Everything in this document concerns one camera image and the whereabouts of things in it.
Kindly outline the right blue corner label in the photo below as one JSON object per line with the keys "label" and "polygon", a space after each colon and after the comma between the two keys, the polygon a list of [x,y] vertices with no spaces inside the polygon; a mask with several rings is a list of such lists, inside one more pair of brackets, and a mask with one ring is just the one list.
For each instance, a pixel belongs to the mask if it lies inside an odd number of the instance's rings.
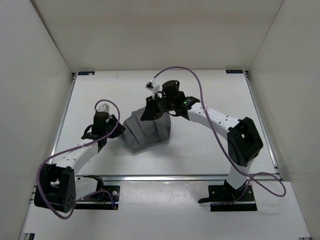
{"label": "right blue corner label", "polygon": [[243,74],[241,69],[226,69],[225,72],[227,74]]}

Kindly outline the blue corner label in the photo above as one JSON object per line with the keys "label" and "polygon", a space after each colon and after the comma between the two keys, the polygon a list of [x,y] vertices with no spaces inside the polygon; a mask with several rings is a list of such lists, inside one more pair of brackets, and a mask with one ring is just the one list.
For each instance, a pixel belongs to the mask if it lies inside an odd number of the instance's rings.
{"label": "blue corner label", "polygon": [[78,76],[93,76],[95,71],[79,71],[77,73]]}
{"label": "blue corner label", "polygon": [[227,74],[243,74],[241,69],[226,69],[225,72]]}

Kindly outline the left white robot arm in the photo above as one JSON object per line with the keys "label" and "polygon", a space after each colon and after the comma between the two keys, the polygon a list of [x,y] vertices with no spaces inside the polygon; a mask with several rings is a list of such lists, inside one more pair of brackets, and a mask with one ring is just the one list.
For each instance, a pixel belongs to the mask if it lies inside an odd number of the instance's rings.
{"label": "left white robot arm", "polygon": [[103,179],[100,176],[78,177],[77,174],[100,152],[108,139],[122,135],[125,130],[115,115],[97,111],[93,123],[84,130],[77,146],[65,151],[60,160],[52,164],[45,163],[38,170],[34,205],[68,213],[82,198],[99,199],[105,195]]}

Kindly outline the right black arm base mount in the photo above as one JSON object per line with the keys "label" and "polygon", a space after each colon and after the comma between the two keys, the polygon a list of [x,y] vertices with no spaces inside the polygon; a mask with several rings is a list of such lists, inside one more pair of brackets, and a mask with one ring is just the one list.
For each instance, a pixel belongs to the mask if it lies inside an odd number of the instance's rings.
{"label": "right black arm base mount", "polygon": [[258,210],[251,185],[245,182],[239,189],[233,189],[226,181],[222,185],[209,185],[208,197],[197,201],[210,205],[211,212],[256,212]]}

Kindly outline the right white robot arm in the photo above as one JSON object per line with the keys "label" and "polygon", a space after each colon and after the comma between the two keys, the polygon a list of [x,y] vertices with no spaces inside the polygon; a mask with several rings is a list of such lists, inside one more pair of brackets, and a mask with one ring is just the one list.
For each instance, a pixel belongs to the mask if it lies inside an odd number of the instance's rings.
{"label": "right white robot arm", "polygon": [[209,108],[198,98],[185,96],[179,87],[177,80],[163,85],[148,82],[146,88],[152,95],[146,98],[141,121],[158,120],[165,113],[174,112],[174,116],[201,124],[222,136],[227,141],[227,155],[231,160],[224,195],[236,200],[242,195],[252,162],[263,147],[255,123],[249,117],[238,119]]}

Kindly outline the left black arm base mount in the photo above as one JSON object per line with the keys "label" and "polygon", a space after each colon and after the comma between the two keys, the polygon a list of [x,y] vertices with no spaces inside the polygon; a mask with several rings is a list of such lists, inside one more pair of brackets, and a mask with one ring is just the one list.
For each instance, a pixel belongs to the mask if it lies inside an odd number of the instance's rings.
{"label": "left black arm base mount", "polygon": [[119,185],[108,185],[96,175],[75,178],[76,210],[110,210],[119,208]]}

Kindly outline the left blue corner label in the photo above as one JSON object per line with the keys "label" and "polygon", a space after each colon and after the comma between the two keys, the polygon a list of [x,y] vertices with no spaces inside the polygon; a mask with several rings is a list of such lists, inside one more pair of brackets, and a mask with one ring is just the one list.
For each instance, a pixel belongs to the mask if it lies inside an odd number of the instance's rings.
{"label": "left blue corner label", "polygon": [[95,71],[79,71],[77,73],[78,76],[93,76]]}

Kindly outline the front aluminium table rail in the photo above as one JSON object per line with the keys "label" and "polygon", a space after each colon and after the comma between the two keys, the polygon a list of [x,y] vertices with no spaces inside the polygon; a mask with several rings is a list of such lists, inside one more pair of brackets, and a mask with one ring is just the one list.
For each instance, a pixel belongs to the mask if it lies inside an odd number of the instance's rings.
{"label": "front aluminium table rail", "polygon": [[100,177],[107,182],[172,182],[172,181],[224,181],[226,175],[100,175]]}

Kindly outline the grey pleated skirt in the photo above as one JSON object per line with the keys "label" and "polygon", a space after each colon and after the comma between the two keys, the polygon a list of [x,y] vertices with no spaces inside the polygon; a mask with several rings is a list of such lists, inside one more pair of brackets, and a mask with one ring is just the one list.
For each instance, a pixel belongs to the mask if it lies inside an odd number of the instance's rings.
{"label": "grey pleated skirt", "polygon": [[124,133],[121,135],[126,146],[132,151],[140,151],[157,143],[168,141],[171,137],[171,116],[164,113],[159,119],[142,121],[145,108],[131,112],[124,120]]}

